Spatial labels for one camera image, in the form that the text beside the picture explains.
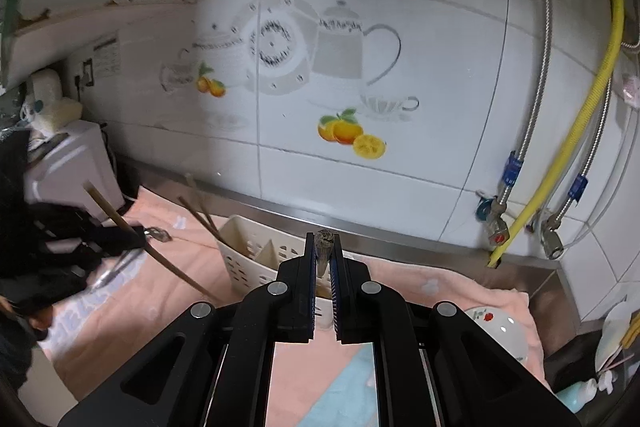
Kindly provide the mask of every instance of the yellow hose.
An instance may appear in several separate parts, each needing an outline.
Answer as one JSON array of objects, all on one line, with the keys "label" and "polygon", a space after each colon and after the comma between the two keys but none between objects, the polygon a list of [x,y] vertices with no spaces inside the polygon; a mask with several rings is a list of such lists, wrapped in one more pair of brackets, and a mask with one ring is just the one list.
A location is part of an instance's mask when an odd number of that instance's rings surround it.
[{"label": "yellow hose", "polygon": [[611,34],[609,36],[609,44],[607,45],[607,51],[602,59],[600,68],[596,77],[591,84],[591,90],[584,100],[578,116],[575,117],[574,124],[571,126],[569,134],[564,139],[562,147],[556,154],[553,163],[548,168],[544,179],[540,182],[538,189],[533,197],[524,207],[524,210],[520,213],[517,219],[509,227],[509,239],[497,247],[489,258],[489,267],[495,267],[496,263],[500,260],[500,257],[505,252],[513,238],[516,237],[522,227],[524,227],[531,219],[531,216],[538,210],[541,204],[546,200],[549,192],[553,190],[556,185],[556,181],[562,175],[564,166],[571,159],[574,148],[580,141],[580,137],[584,133],[587,124],[591,120],[593,111],[598,105],[598,101],[607,86],[607,81],[613,73],[613,68],[618,60],[618,54],[620,53],[620,42],[622,42],[622,29],[625,23],[625,3],[624,0],[613,0],[612,6],[612,22],[611,22]]}]

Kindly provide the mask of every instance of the white plastic basket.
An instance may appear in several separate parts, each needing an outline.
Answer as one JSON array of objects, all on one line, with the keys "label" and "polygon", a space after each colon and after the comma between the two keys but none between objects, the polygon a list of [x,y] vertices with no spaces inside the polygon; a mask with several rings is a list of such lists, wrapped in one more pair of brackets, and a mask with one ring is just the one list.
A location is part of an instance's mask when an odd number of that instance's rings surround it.
[{"label": "white plastic basket", "polygon": [[[233,248],[218,241],[231,284],[242,295],[276,279],[282,261],[305,252],[305,240],[272,229],[242,216],[231,216],[220,228],[220,235]],[[316,284],[316,325],[333,327],[334,308],[331,301],[329,270]]]}]

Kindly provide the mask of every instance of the orange fruit illustration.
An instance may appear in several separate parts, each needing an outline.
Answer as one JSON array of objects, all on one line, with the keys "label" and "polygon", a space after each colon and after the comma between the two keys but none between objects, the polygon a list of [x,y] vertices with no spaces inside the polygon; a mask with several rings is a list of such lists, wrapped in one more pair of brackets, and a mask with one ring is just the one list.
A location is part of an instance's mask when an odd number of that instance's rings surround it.
[{"label": "orange fruit illustration", "polygon": [[201,76],[198,80],[196,80],[196,87],[200,92],[208,92],[209,79],[206,76]]},{"label": "orange fruit illustration", "polygon": [[209,81],[209,92],[213,96],[215,96],[216,98],[221,98],[222,96],[225,96],[226,86],[225,86],[225,84],[223,84],[219,80],[215,80],[215,79],[210,80]]},{"label": "orange fruit illustration", "polygon": [[322,124],[322,122],[319,123],[318,124],[318,134],[320,135],[320,137],[323,140],[326,140],[327,142],[335,142],[334,126],[338,122],[339,122],[338,120],[331,120],[331,121],[327,122],[324,125]]},{"label": "orange fruit illustration", "polygon": [[351,145],[358,136],[362,136],[364,129],[357,123],[346,120],[336,120],[334,124],[334,138],[338,143]]},{"label": "orange fruit illustration", "polygon": [[372,134],[361,134],[353,141],[353,152],[361,158],[376,160],[386,151],[386,144]]}]

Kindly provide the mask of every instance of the white bowl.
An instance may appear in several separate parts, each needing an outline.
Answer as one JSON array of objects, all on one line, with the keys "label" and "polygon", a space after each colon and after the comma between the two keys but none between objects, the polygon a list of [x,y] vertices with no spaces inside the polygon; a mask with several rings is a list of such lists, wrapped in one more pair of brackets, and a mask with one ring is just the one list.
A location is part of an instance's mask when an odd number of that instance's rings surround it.
[{"label": "white bowl", "polygon": [[465,312],[518,362],[525,363],[529,344],[522,325],[500,308],[479,306]]}]

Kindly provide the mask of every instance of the pink towel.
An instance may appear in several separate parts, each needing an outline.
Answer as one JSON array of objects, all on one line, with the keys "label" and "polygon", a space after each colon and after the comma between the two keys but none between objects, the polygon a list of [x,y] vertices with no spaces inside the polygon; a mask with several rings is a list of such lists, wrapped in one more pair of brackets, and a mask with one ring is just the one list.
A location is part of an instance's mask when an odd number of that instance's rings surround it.
[{"label": "pink towel", "polygon": [[[172,263],[210,289],[216,306],[241,299],[231,288],[222,256],[209,232],[181,206],[141,189],[127,213],[129,221],[166,229],[174,238],[156,247]],[[226,218],[215,217],[220,227]],[[529,356],[526,367],[546,385],[542,344],[527,308],[529,298],[517,291],[489,290],[458,273],[425,266],[393,263],[357,255],[369,266],[371,278],[406,300],[433,306],[455,302],[466,310],[493,306],[508,312],[526,331]],[[43,347],[58,374],[77,399],[82,399],[151,340],[191,303],[203,300],[189,285],[156,261],[146,258],[129,282],[91,308],[86,317],[82,296],[56,307],[51,337]],[[269,398],[268,425],[293,427],[350,363],[360,346],[343,346],[333,331],[316,330],[309,344],[278,344]]]}]

